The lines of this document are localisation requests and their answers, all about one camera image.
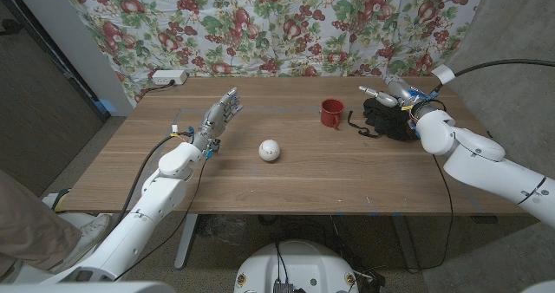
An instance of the wooden table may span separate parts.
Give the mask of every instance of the wooden table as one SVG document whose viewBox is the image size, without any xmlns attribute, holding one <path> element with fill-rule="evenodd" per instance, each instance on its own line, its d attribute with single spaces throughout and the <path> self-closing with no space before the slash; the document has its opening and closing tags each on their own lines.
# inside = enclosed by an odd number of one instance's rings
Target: wooden table
<svg viewBox="0 0 555 293">
<path fill-rule="evenodd" d="M 436 78 L 408 78 L 408 83 L 430 92 Z M 150 149 L 170 133 L 199 126 L 206 110 L 232 87 L 238 87 L 245 108 L 227 125 L 221 147 L 210 159 L 199 192 L 186 217 L 175 267 L 183 268 L 197 214 L 368 214 L 448 215 L 449 200 L 434 158 L 420 141 L 400 142 L 385 136 L 361 136 L 347 124 L 365 127 L 362 103 L 365 85 L 386 91 L 380 78 L 191 78 L 184 86 L 149 93 L 121 125 L 71 193 L 63 201 L 69 212 L 119 212 L 141 162 Z M 339 129 L 320 123 L 320 103 L 341 100 L 346 108 Z M 457 121 L 486 135 L 449 88 L 440 99 Z M 277 161 L 258 156 L 260 143 L 276 140 Z M 139 186 L 157 167 L 158 159 L 180 139 L 168 141 L 147 164 Z M 188 193 L 177 209 L 184 211 L 197 185 L 200 165 L 189 181 Z M 511 202 L 463 185 L 449 177 L 456 215 L 522 214 Z M 404 216 L 392 220 L 406 264 L 417 268 Z"/>
</svg>

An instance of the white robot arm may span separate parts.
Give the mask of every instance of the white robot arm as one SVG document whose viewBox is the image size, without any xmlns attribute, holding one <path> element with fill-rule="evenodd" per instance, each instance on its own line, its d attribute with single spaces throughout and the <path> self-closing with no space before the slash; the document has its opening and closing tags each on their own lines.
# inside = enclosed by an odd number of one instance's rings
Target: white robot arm
<svg viewBox="0 0 555 293">
<path fill-rule="evenodd" d="M 433 107 L 422 91 L 401 78 L 386 76 L 385 81 L 391 94 L 360 89 L 384 106 L 408 109 L 424 150 L 448 156 L 443 169 L 451 177 L 500 195 L 555 228 L 555 180 L 505 159 L 497 142 L 455 127 L 447 112 Z"/>
<path fill-rule="evenodd" d="M 57 274 L 45 284 L 59 282 L 114 281 L 133 265 L 154 228 L 186 195 L 186 182 L 193 175 L 189 166 L 203 153 L 219 146 L 225 125 L 241 110 L 233 88 L 214 104 L 189 142 L 182 142 L 159 161 L 159 168 L 145 181 L 141 197 L 129 214 L 114 228 L 98 249 L 74 267 Z"/>
</svg>

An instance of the khaki pants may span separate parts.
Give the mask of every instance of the khaki pants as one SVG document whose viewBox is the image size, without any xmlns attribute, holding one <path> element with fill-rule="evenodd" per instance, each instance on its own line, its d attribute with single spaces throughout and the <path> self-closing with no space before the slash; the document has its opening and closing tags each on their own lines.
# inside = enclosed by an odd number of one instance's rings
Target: khaki pants
<svg viewBox="0 0 555 293">
<path fill-rule="evenodd" d="M 81 231 L 0 170 L 0 276 L 16 259 L 41 270 L 60 263 Z"/>
</svg>

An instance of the shoe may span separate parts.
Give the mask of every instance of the shoe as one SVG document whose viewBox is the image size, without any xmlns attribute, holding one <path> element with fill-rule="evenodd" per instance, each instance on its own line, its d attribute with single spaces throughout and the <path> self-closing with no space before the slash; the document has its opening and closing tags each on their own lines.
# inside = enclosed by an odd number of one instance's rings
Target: shoe
<svg viewBox="0 0 555 293">
<path fill-rule="evenodd" d="M 111 218 L 110 215 L 104 214 L 92 222 L 83 225 L 80 228 L 81 239 L 79 239 L 75 248 L 59 264 L 50 268 L 48 272 L 57 274 L 77 264 L 85 254 L 108 235 Z"/>
<path fill-rule="evenodd" d="M 5 274 L 0 276 L 0 283 L 1 284 L 14 283 L 14 281 L 16 281 L 17 279 L 17 276 L 19 276 L 19 271 L 21 271 L 22 266 L 23 266 L 23 261 L 20 259 L 17 259 L 16 262 L 12 264 L 11 267 L 8 269 L 8 271 L 6 271 Z"/>
</svg>

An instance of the red cup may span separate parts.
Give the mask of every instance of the red cup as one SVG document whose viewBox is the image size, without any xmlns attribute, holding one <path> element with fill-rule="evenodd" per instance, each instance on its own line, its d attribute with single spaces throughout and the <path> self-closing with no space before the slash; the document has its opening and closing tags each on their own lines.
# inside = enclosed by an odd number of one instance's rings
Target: red cup
<svg viewBox="0 0 555 293">
<path fill-rule="evenodd" d="M 337 99 L 327 99 L 322 102 L 320 121 L 327 127 L 337 128 L 341 120 L 341 113 L 345 105 Z"/>
</svg>

